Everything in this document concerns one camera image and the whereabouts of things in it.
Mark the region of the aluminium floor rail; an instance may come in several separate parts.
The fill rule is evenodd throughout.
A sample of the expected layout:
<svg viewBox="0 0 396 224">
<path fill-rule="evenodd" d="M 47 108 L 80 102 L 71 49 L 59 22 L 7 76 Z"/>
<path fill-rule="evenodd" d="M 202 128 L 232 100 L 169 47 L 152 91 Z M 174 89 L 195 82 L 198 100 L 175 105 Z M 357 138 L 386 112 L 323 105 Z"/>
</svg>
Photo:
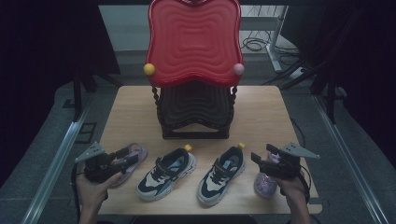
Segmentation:
<svg viewBox="0 0 396 224">
<path fill-rule="evenodd" d="M 319 96 L 313 95 L 312 100 L 315 103 L 318 112 L 326 126 L 329 135 L 335 143 L 335 146 L 342 158 L 343 163 L 346 166 L 370 216 L 372 217 L 375 224 L 390 224 L 388 217 L 383 210 L 382 205 L 375 196 L 373 189 L 368 184 L 366 178 L 361 172 L 360 167 L 354 160 L 352 154 L 349 151 L 349 147 L 340 134 L 337 126 L 331 121 L 326 113 L 326 106 L 322 102 Z"/>
<path fill-rule="evenodd" d="M 54 189 L 56 181 L 64 167 L 71 148 L 74 145 L 82 124 L 89 113 L 93 98 L 94 95 L 89 93 L 88 98 L 85 100 L 85 105 L 81 114 L 78 116 L 76 121 L 73 121 L 70 124 L 62 143 L 58 147 L 56 154 L 53 157 L 49 169 L 47 170 L 35 193 L 35 197 L 31 201 L 23 219 L 21 220 L 21 224 L 37 224 L 45 208 L 45 205 L 49 200 L 50 194 Z"/>
</svg>

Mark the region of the red and black shoe rack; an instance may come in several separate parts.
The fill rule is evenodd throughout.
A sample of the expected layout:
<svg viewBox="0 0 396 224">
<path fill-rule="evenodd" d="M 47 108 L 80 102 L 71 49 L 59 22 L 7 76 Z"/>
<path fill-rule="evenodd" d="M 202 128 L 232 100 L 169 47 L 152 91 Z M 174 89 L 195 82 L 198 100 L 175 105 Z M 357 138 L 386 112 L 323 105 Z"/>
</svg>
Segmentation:
<svg viewBox="0 0 396 224">
<path fill-rule="evenodd" d="M 163 138 L 226 139 L 245 72 L 238 0 L 152 0 L 144 73 Z"/>
</svg>

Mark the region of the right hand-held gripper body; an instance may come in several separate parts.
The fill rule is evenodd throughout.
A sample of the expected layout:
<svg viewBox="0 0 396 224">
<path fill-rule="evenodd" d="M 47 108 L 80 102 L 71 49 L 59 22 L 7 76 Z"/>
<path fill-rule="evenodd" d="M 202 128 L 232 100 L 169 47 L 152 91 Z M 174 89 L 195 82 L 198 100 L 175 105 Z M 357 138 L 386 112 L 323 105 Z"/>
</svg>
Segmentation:
<svg viewBox="0 0 396 224">
<path fill-rule="evenodd" d="M 263 166 L 260 167 L 260 172 L 280 179 L 293 179 L 300 174 L 301 158 L 320 158 L 319 154 L 295 143 L 288 143 L 279 148 L 278 155 L 280 156 L 279 163 L 263 161 Z"/>
</svg>

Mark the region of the dark curtain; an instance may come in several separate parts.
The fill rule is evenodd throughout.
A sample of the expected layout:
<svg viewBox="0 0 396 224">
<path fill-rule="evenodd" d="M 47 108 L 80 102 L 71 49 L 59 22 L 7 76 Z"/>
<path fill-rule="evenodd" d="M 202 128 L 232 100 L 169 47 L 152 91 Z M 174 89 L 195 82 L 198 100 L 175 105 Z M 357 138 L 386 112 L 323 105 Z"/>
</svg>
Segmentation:
<svg viewBox="0 0 396 224">
<path fill-rule="evenodd" d="M 120 69 L 99 0 L 0 0 L 0 188 L 38 134 L 55 92 Z"/>
<path fill-rule="evenodd" d="M 355 10 L 334 59 L 344 106 L 396 168 L 396 0 L 327 0 L 319 41 L 332 45 Z"/>
</svg>

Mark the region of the black metal stand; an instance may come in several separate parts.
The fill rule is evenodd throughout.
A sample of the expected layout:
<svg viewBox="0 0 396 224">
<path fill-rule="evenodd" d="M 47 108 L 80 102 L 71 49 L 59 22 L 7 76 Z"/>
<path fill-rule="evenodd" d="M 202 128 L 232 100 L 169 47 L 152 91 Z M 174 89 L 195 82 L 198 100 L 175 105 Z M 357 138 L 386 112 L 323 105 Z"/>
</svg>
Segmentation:
<svg viewBox="0 0 396 224">
<path fill-rule="evenodd" d="M 334 118 L 334 102 L 336 98 L 335 87 L 336 87 L 336 74 L 332 66 L 328 68 L 328 84 L 327 84 L 327 97 L 326 97 L 326 115 L 330 120 L 331 124 L 335 124 Z"/>
<path fill-rule="evenodd" d="M 75 104 L 74 121 L 78 121 L 82 112 L 81 82 L 80 82 L 80 72 L 78 69 L 76 69 L 74 73 L 73 88 L 74 88 L 74 104 Z"/>
</svg>

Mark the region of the person's left hand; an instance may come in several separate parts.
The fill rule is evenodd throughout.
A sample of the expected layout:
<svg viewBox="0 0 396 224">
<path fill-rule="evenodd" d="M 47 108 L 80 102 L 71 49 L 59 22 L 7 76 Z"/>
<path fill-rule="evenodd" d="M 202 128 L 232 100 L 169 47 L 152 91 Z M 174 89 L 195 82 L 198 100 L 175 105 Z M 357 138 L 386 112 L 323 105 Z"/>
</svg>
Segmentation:
<svg viewBox="0 0 396 224">
<path fill-rule="evenodd" d="M 81 214 L 98 214 L 106 192 L 110 186 L 118 181 L 121 173 L 116 173 L 104 183 L 96 184 L 88 180 L 85 175 L 77 177 L 78 193 L 82 200 Z"/>
</svg>

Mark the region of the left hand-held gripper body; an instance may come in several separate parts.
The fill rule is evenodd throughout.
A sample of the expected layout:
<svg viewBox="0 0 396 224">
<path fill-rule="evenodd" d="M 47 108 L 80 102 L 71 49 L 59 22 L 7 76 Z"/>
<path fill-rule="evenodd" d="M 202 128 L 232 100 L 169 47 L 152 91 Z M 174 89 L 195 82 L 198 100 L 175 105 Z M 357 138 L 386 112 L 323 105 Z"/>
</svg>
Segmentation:
<svg viewBox="0 0 396 224">
<path fill-rule="evenodd" d="M 75 158 L 75 163 L 84 162 L 84 175 L 93 183 L 104 183 L 121 169 L 113 165 L 105 149 L 97 142 L 90 145 Z"/>
</svg>

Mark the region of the black and white child's sneaker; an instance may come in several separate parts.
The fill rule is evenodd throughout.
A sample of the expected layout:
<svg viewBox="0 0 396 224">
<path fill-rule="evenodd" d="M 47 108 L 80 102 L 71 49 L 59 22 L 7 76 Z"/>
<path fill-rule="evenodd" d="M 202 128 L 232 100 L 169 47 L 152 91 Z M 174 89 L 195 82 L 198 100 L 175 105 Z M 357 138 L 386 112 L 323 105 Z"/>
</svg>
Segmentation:
<svg viewBox="0 0 396 224">
<path fill-rule="evenodd" d="M 243 143 L 239 143 L 216 158 L 212 167 L 199 182 L 196 196 L 200 203 L 213 206 L 224 198 L 231 181 L 245 171 L 244 147 Z"/>
<path fill-rule="evenodd" d="M 191 151 L 192 146 L 186 145 L 159 157 L 155 166 L 137 185 L 137 196 L 141 200 L 152 202 L 169 194 L 180 178 L 195 170 L 196 159 Z"/>
</svg>

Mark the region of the person's right hand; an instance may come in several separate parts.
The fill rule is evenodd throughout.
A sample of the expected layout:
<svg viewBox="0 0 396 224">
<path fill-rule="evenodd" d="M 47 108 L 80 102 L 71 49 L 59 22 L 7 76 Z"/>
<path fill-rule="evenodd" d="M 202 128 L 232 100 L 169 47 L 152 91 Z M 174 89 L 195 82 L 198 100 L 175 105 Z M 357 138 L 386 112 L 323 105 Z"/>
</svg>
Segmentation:
<svg viewBox="0 0 396 224">
<path fill-rule="evenodd" d="M 300 179 L 283 180 L 277 178 L 276 183 L 283 189 L 288 206 L 293 215 L 308 213 L 304 196 L 304 186 Z"/>
</svg>

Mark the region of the purple child's sandal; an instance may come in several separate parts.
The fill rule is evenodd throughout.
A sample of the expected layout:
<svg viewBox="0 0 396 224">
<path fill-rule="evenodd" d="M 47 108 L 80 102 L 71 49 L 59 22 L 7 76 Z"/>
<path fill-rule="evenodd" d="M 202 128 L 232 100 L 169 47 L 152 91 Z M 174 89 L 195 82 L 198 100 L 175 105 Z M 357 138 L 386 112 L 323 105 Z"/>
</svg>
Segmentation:
<svg viewBox="0 0 396 224">
<path fill-rule="evenodd" d="M 279 163 L 280 156 L 278 154 L 274 154 L 269 152 L 266 161 L 271 163 Z M 256 175 L 256 179 L 254 182 L 254 188 L 258 194 L 260 194 L 263 198 L 271 198 L 277 189 L 276 181 L 266 173 L 259 172 Z"/>
<path fill-rule="evenodd" d="M 132 158 L 133 156 L 137 157 L 137 162 L 127 166 L 125 173 L 121 175 L 120 179 L 110 186 L 112 189 L 116 188 L 117 186 L 125 182 L 133 173 L 133 171 L 143 162 L 143 160 L 148 155 L 147 150 L 144 147 L 138 145 L 137 143 L 130 144 L 127 147 L 127 149 L 129 150 L 128 155 L 123 156 L 121 159 L 116 159 L 115 161 L 112 162 L 112 164 L 113 165 L 122 164 L 124 162 L 127 162 L 127 160 Z"/>
</svg>

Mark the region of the white power strip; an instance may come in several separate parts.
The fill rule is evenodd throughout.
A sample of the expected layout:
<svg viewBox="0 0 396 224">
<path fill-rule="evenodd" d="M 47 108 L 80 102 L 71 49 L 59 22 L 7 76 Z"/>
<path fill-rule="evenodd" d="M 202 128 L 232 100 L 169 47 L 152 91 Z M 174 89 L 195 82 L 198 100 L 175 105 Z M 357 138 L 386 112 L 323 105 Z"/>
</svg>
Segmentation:
<svg viewBox="0 0 396 224">
<path fill-rule="evenodd" d="M 299 67 L 298 69 L 296 69 L 296 70 L 290 75 L 290 78 L 291 78 L 291 79 L 295 79 L 295 78 L 301 76 L 304 72 L 305 72 L 305 69 L 304 69 L 303 67 Z"/>
</svg>

